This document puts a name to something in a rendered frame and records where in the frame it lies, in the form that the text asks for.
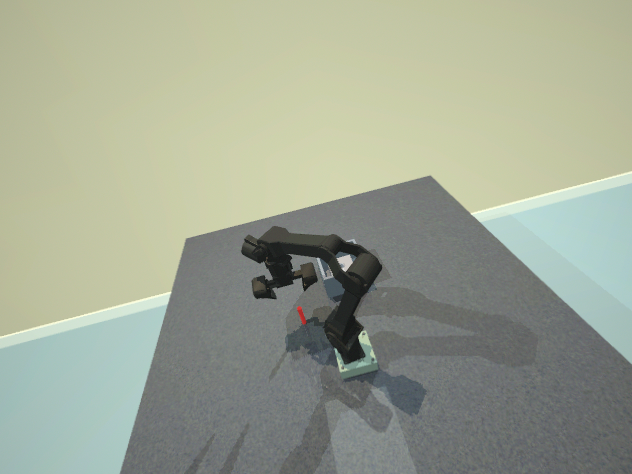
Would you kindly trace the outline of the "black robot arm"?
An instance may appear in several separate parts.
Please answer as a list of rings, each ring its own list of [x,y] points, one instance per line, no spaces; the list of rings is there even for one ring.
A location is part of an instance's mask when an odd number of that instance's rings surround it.
[[[259,239],[248,235],[244,238],[241,253],[258,262],[264,262],[274,275],[291,269],[292,257],[288,254],[321,258],[334,278],[345,289],[341,302],[325,320],[326,337],[340,353],[344,364],[365,357],[358,336],[363,326],[353,315],[362,296],[368,291],[382,270],[382,264],[368,250],[358,244],[344,241],[336,234],[311,235],[289,233],[286,228],[273,226]],[[352,254],[357,258],[345,272],[336,255]],[[346,362],[346,363],[345,363]]]

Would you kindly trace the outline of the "red peg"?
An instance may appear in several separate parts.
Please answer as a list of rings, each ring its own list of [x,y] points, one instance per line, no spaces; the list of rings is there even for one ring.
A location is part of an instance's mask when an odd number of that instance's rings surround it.
[[[303,323],[303,324],[306,324],[306,319],[305,319],[305,317],[304,317],[304,314],[303,314],[302,308],[299,306],[299,307],[297,307],[297,310],[298,310],[298,313],[299,313],[299,315],[300,315],[300,318],[301,318],[302,323]]]

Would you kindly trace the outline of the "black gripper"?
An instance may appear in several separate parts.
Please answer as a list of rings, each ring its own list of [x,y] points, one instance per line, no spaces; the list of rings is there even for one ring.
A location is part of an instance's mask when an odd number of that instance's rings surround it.
[[[299,278],[302,278],[303,289],[304,291],[306,291],[307,288],[310,285],[313,285],[314,283],[316,283],[318,279],[317,279],[316,271],[314,268],[314,264],[312,262],[302,264],[300,265],[300,267],[301,267],[300,270],[292,272],[291,267],[289,265],[287,271],[280,275],[274,275],[270,272],[273,280],[269,280],[269,281],[268,279],[265,278],[265,275],[253,278],[252,279],[253,295],[257,299],[259,298],[277,299],[276,294],[272,288],[276,288],[276,287],[281,288],[284,286],[291,285],[293,284],[293,280],[299,279]]]

